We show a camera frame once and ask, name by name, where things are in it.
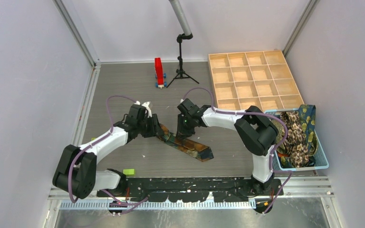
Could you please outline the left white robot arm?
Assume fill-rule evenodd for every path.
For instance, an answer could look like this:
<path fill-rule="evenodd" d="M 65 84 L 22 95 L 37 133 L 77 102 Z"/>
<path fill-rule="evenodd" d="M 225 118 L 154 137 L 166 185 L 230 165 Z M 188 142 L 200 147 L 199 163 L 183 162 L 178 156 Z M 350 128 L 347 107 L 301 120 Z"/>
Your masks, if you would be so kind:
<path fill-rule="evenodd" d="M 138 135 L 144 138 L 164 135 L 149 101 L 135 102 L 123 120 L 98 138 L 80 146 L 66 146 L 54 173 L 53 185 L 71 194 L 74 200 L 84 199 L 94 190 L 123 196 L 127 189 L 125 174 L 114 169 L 98 171 L 97 164 Z"/>

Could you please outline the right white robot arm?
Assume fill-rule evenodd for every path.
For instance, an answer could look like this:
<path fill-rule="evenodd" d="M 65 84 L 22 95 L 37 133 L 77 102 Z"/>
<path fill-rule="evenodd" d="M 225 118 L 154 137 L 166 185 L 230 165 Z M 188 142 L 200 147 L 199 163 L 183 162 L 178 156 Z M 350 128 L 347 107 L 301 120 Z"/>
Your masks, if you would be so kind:
<path fill-rule="evenodd" d="M 188 138 L 195 134 L 196 127 L 220 127 L 238 133 L 246 149 L 252 153 L 253 172 L 252 188 L 259 195 L 271 189 L 273 171 L 270 165 L 270 153 L 276 145 L 278 129 L 258 107 L 250 106 L 247 110 L 224 110 L 211 105 L 199 107 L 190 99 L 180 102 L 178 114 L 177 137 Z"/>

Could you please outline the blue orange green tie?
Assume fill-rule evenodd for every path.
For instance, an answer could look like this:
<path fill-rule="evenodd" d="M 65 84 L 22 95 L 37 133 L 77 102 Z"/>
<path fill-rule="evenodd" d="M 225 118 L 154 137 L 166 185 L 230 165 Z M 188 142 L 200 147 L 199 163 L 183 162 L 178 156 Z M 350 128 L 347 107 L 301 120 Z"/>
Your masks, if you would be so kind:
<path fill-rule="evenodd" d="M 164 135 L 159 136 L 158 139 L 163 143 L 201 162 L 205 162 L 214 158 L 212 149 L 209 146 L 192 141 L 188 138 L 177 138 L 176 134 L 170 132 L 163 124 L 160 124 L 160 127 L 163 130 Z"/>

